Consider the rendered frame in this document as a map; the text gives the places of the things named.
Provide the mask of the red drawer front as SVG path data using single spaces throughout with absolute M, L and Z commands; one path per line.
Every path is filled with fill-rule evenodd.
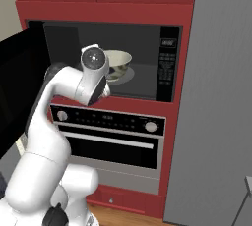
M 92 195 L 87 196 L 87 203 L 162 218 L 164 197 L 99 185 Z

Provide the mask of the black microwave oven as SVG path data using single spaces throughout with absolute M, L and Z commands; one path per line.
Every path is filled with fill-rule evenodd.
M 52 62 L 81 69 L 81 49 L 97 44 L 103 50 L 121 50 L 132 56 L 134 78 L 110 85 L 114 96 L 171 102 L 174 98 L 181 26 L 144 24 L 29 21 L 44 30 Z

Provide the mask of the black microwave door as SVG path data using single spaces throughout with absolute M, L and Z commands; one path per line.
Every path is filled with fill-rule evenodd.
M 0 159 L 25 131 L 49 65 L 43 28 L 0 42 Z

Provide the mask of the black oven door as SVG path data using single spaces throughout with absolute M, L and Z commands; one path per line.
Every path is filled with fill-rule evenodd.
M 71 163 L 98 171 L 103 185 L 157 195 L 161 172 L 163 136 L 107 130 L 55 122 L 60 132 L 152 143 L 153 149 L 66 137 Z

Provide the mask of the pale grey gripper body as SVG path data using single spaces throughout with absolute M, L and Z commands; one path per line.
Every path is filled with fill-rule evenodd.
M 101 98 L 106 85 L 107 85 L 106 77 L 102 77 L 97 86 L 95 87 L 94 92 L 89 100 L 88 103 L 89 106 L 95 104 Z

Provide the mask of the grey fridge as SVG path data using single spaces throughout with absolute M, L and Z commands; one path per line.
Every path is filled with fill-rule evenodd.
M 252 226 L 252 0 L 195 0 L 164 219 Z

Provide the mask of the black and steel oven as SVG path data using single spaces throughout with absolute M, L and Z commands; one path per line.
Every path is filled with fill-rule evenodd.
M 60 104 L 50 111 L 71 145 L 72 163 L 96 169 L 103 185 L 158 193 L 163 117 Z

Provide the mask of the cream bowl with dark pattern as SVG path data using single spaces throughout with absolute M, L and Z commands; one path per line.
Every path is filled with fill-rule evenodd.
M 121 50 L 105 50 L 105 55 L 109 60 L 109 74 L 107 79 L 110 82 L 119 80 L 128 70 L 132 56 Z

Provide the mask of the grey microwave turntable plate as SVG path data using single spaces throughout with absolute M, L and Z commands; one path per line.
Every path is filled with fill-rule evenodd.
M 134 78 L 134 76 L 135 76 L 134 70 L 131 67 L 129 67 L 127 72 L 121 78 L 119 78 L 116 81 L 108 81 L 108 84 L 109 85 L 125 84 L 125 83 L 131 81 Z

